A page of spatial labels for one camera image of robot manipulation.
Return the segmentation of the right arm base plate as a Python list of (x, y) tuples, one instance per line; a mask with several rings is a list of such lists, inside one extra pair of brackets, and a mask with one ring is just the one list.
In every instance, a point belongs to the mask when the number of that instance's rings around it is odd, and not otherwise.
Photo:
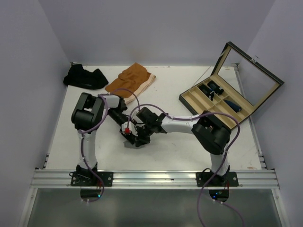
[[(213, 172), (196, 172), (196, 183), (202, 187), (213, 175)], [(224, 176), (215, 175), (215, 177), (206, 185), (206, 187), (238, 187), (238, 177), (236, 172), (228, 172)]]

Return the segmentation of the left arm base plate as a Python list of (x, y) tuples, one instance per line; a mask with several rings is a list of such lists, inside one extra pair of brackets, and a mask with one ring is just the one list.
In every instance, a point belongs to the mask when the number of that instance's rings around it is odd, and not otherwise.
[[(97, 175), (102, 179), (104, 187), (111, 187), (113, 182), (113, 172), (97, 172)], [(84, 187), (99, 187), (101, 183), (98, 178), (92, 175), (91, 178), (78, 175), (76, 172), (70, 172), (71, 186), (84, 186)]]

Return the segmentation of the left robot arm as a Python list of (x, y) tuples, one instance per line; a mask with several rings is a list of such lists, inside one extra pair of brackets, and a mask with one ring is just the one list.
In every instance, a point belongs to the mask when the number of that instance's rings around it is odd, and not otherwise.
[(123, 114), (127, 110), (124, 99), (117, 95), (93, 96), (81, 93), (71, 116), (71, 122), (78, 131), (80, 139), (80, 158), (76, 172), (85, 184), (92, 186), (98, 181), (96, 172), (98, 162), (96, 158), (96, 134), (99, 126), (109, 115), (119, 126), (128, 117)]

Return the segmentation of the brown underwear cream waistband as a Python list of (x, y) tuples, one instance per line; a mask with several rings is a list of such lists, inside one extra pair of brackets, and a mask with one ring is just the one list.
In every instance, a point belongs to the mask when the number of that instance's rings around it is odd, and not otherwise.
[(148, 72), (144, 66), (134, 63), (122, 71), (112, 83), (105, 87), (105, 90), (122, 97), (125, 103), (129, 104), (155, 80), (154, 74)]

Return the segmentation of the grey underwear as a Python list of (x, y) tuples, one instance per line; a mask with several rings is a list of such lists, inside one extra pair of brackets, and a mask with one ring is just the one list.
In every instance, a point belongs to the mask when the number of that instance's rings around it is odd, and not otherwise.
[(135, 141), (134, 143), (131, 143), (130, 141), (124, 141), (124, 147), (125, 148), (132, 148), (132, 149), (140, 149), (143, 148), (146, 145), (146, 142), (144, 141)]

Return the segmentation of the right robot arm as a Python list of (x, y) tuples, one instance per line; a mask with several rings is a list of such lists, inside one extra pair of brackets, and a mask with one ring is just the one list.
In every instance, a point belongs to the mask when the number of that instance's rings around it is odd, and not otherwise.
[(181, 117), (173, 119), (164, 113), (157, 115), (144, 107), (136, 114), (143, 123), (143, 127), (137, 129), (137, 132), (138, 136), (147, 137), (154, 133), (193, 134), (202, 147), (210, 153), (211, 180), (213, 184), (220, 186), (228, 180), (227, 172), (230, 170), (224, 149), (230, 141), (231, 129), (209, 111), (203, 113), (207, 116), (196, 120), (186, 120)]

